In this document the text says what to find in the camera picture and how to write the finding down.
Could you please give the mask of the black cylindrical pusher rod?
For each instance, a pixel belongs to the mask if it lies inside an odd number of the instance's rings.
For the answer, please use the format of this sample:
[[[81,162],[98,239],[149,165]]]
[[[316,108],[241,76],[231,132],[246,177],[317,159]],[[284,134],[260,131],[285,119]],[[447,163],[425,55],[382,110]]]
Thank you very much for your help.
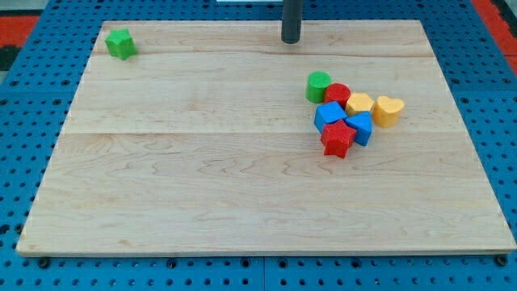
[[[281,40],[285,44],[295,44],[300,40],[302,15],[302,0],[283,0]]]

